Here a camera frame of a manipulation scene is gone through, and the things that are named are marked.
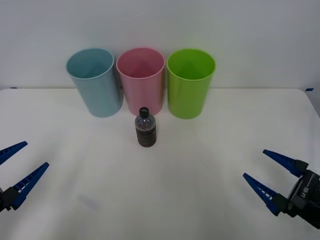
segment dark liquid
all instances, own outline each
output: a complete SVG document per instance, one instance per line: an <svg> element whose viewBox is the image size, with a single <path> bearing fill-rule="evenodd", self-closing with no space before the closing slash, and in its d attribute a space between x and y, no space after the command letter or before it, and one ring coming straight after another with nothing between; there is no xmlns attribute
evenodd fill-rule
<svg viewBox="0 0 320 240"><path fill-rule="evenodd" d="M154 126L149 131L141 131L136 130L136 136L138 137L138 142L142 147L149 148L153 146L157 141L157 134L156 134L156 126Z"/></svg>

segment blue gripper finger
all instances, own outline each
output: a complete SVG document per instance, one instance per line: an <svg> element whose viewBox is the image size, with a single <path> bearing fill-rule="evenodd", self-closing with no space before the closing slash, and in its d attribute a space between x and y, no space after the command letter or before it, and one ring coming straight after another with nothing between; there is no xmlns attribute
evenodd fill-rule
<svg viewBox="0 0 320 240"><path fill-rule="evenodd" d="M266 207L275 215L278 216L281 212L280 209L276 207L276 205L272 202L272 199L278 195L277 192L271 190L270 188L266 187L265 185L261 184L253 177L249 176L248 174L243 174L244 179L247 183L252 187L256 194L264 201Z"/></svg>
<svg viewBox="0 0 320 240"><path fill-rule="evenodd" d="M13 201L12 207L14 210L18 209L21 204L25 201L27 195L32 190L32 188L36 185L38 180L44 174L44 172L49 167L49 163L45 162L43 165L38 167L35 171L31 174L26 176L20 182L13 186L19 192L18 197Z"/></svg>
<svg viewBox="0 0 320 240"><path fill-rule="evenodd" d="M304 161L295 160L290 157L266 149L263 151L263 153L275 160L278 164L282 165L285 169L287 169L292 175L298 178L300 178L306 173L308 163Z"/></svg>
<svg viewBox="0 0 320 240"><path fill-rule="evenodd" d="M26 141L17 143L15 145L9 146L0 151L0 165L11 158L14 154L20 151L22 148L27 146L28 143Z"/></svg>

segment blue cup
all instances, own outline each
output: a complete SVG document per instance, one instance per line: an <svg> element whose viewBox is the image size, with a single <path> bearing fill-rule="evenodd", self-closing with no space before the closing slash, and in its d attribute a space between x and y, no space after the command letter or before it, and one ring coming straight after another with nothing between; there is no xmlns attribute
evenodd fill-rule
<svg viewBox="0 0 320 240"><path fill-rule="evenodd" d="M93 116L112 116L122 106L123 99L115 76L114 63L114 56L107 50L90 48L74 54L65 65Z"/></svg>

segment green cup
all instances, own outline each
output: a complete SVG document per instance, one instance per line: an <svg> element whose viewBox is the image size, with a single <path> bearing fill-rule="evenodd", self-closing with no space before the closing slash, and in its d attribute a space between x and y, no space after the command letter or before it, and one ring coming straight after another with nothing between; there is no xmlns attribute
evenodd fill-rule
<svg viewBox="0 0 320 240"><path fill-rule="evenodd" d="M181 119L193 119L205 104L216 62L207 52L185 48L172 53L167 62L168 108Z"/></svg>

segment cup rim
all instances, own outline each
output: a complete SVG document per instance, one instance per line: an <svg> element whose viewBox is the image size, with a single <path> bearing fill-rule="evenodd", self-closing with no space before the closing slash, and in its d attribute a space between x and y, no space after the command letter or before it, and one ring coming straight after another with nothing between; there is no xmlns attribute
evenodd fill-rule
<svg viewBox="0 0 320 240"><path fill-rule="evenodd" d="M174 73L170 70L170 68L169 68L169 59L172 57L173 54L178 53L178 52L181 52L181 51L184 51L184 50L196 50L196 51L199 51L199 52L202 52L202 53L208 55L208 56L213 60L213 63L214 63L214 69L213 69L212 73L210 73L208 76L205 76L205 77L199 78L199 79L188 79L188 78L183 78L183 77L180 77L180 76L174 74ZM174 75L175 77L177 77L177 78L179 78L179 79L186 80L186 81L191 81L191 82L196 82L196 81L201 81L201 80L207 79L208 77L212 76L212 75L215 73L215 71L216 71L217 64L216 64L215 59L214 59L209 53L207 53L206 51L201 50L201 49L199 49L199 48L187 47L187 48L181 48L181 49L179 49L179 50L174 51L173 53L171 53L170 56L168 57L168 59L166 60L166 68L168 69L168 71L169 71L172 75Z"/></svg>
<svg viewBox="0 0 320 240"><path fill-rule="evenodd" d="M87 51L87 50L93 50L93 49L103 50L103 51L107 52L108 54L110 54L110 56L112 57L112 64L111 64L111 66L110 66L106 71L104 71L103 73L101 73L100 75L94 76L94 77L81 78L81 77L77 77L77 76L71 75L71 74L69 73L68 69L67 69L67 65L68 65L68 62L70 61L70 59L73 58L75 55L81 53L81 52L84 52L84 51ZM85 49L82 49L82 50L80 50L80 51L77 51L77 52L74 53L71 57L69 57L69 59L68 59L68 60L66 61L66 63L65 63L64 68L65 68L66 72L67 72L71 77L73 77L73 78L75 78L75 79L78 79L78 80L84 80L84 81L85 81L85 80L92 80L92 79L96 79L96 78L101 77L102 75L104 75L104 74L106 74L107 72L109 72L110 69L112 69L112 67L114 66L114 64L115 64L115 57L111 54L111 52L109 52L108 50L106 50L106 49L104 49L104 48L90 47L90 48L85 48Z"/></svg>
<svg viewBox="0 0 320 240"><path fill-rule="evenodd" d="M162 60L163 60L163 66L161 67L161 69L160 69L159 71L157 71L155 74L150 75L150 76L146 76L146 77L132 77L132 76L128 76L128 75L122 73L122 72L119 70L119 68L118 68L119 59L120 59L124 54L126 54L127 52L132 51L132 50L136 50L136 49L149 49L149 50L155 51L156 53L160 54L160 56L162 57ZM158 50L156 50L156 49L154 49L154 48L152 48L152 47L147 47L147 46L146 46L146 47L143 47L143 46L142 46L142 47L135 47L135 48L132 48L132 49L130 49L130 50L128 50L128 51L125 51L124 53L122 53L122 54L117 58L117 60L116 60L116 62L115 62L116 70L117 70L121 75L125 76L126 78L135 79L135 80L144 80L144 79L152 78L152 77L158 75L159 73L161 73L161 72L164 70L165 66L166 66L166 59L165 59L164 55L163 55L161 52L159 52Z"/></svg>

